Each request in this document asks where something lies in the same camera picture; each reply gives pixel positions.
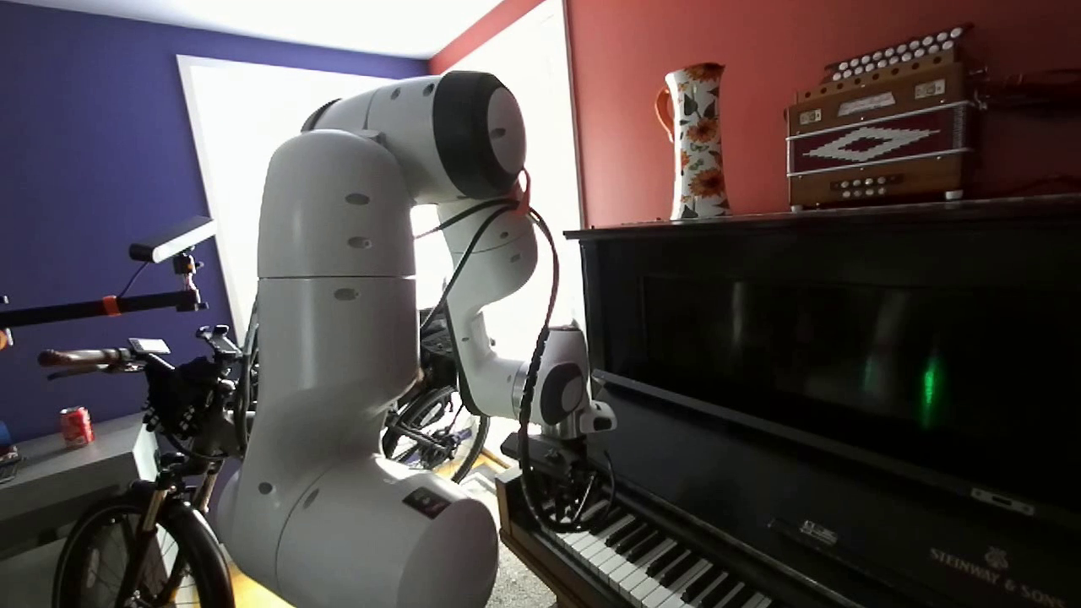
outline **black piano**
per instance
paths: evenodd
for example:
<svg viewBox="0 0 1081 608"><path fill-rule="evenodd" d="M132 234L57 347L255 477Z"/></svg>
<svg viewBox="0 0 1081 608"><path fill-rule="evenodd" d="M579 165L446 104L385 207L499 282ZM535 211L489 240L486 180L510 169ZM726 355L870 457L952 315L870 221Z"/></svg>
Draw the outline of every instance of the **black piano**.
<svg viewBox="0 0 1081 608"><path fill-rule="evenodd" d="M615 484L560 606L1081 606L1081 198L579 229Z"/></svg>

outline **accordion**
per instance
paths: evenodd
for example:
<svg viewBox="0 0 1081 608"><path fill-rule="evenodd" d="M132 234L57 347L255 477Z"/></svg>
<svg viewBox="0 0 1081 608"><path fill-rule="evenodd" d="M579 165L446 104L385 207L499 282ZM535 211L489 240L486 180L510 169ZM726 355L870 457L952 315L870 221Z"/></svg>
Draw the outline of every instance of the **accordion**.
<svg viewBox="0 0 1081 608"><path fill-rule="evenodd" d="M952 200L968 165L965 28L950 28L826 68L786 109L795 211Z"/></svg>

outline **blue wall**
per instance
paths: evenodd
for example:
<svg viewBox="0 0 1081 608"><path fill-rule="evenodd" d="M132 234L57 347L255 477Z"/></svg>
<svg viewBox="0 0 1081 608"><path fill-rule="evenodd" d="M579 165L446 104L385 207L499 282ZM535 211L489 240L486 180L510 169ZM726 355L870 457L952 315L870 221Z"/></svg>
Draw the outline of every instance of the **blue wall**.
<svg viewBox="0 0 1081 608"><path fill-rule="evenodd" d="M250 39L151 28L0 3L0 293L7 310L121 291L128 244L207 217L174 56L407 77L423 61L343 56ZM57 432L57 408L115 418L137 414L143 380L48 383L45 347L121 345L162 334L179 359L204 355L200 325L226 323L216 250L200 248L209 310L148 310L109 323L16 328L0 353L0 418L16 440ZM145 268L132 293L172 291L170 268Z"/></svg>

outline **bicycle wheel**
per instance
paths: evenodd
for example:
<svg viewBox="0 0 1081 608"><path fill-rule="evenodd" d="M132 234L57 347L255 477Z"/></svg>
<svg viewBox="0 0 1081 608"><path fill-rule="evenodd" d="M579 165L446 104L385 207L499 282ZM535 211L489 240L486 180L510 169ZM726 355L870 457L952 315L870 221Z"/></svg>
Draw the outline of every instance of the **bicycle wheel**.
<svg viewBox="0 0 1081 608"><path fill-rule="evenodd" d="M145 504L148 488L136 488L102 502L70 529L55 572L55 608L232 608L231 560L204 514L186 504L162 508L136 595L118 601Z"/></svg>

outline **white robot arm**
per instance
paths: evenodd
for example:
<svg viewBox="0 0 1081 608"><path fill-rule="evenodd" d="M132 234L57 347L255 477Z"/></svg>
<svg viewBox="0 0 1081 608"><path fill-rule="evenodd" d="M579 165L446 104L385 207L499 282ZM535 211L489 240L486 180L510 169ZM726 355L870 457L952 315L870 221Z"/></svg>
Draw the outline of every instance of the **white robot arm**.
<svg viewBox="0 0 1081 608"><path fill-rule="evenodd" d="M267 169L261 217L261 417L226 514L236 566L294 606L482 606L492 518L376 454L420 363L413 203L435 203L464 263L446 310L472 404L520 417L528 365L478 308L537 263L517 203L522 123L489 74L449 71L320 109ZM549 330L529 418L565 443L609 429L584 397L581 330Z"/></svg>

